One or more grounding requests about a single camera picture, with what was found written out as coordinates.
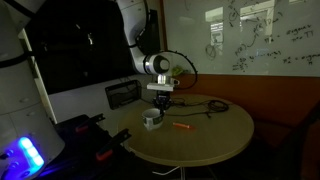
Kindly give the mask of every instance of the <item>white cup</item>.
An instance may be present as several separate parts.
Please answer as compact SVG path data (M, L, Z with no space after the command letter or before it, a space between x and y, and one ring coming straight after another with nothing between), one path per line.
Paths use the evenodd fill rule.
M157 108L147 109L142 113L143 124L148 131L158 129L163 123L163 116Z

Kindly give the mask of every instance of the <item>whiteboard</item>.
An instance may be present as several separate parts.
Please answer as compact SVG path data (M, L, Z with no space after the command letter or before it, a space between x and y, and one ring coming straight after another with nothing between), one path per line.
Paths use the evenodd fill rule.
M319 9L319 0L164 0L168 49L200 74L320 76Z

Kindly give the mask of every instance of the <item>round table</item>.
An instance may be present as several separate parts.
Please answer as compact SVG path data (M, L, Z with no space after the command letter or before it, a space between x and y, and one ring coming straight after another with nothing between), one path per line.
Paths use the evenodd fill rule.
M229 110L192 116L191 113L205 112L203 106L170 107L164 116L163 125L147 131L143 125L142 112L153 105L139 102L131 108L119 122L119 130L128 128L132 137L128 140L130 150L149 162L180 167L205 166L229 159L250 142L254 124L250 115L232 102L204 95L175 95L174 101L194 104L206 100L221 100L229 105ZM173 126L173 122L192 125L195 129Z

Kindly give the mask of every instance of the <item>black chair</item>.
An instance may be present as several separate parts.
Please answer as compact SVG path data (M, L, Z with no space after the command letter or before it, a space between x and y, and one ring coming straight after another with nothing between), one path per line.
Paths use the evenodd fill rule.
M276 148L253 139L242 153L211 168L221 180L301 180L304 142L310 125L318 119L320 101Z

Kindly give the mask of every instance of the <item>orange marker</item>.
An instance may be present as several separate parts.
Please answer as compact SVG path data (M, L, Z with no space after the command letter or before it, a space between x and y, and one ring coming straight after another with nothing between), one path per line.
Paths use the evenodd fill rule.
M172 125L176 127L182 127L182 128L187 128L187 129L195 129L195 127L188 125L188 124L182 124L182 123L172 123Z

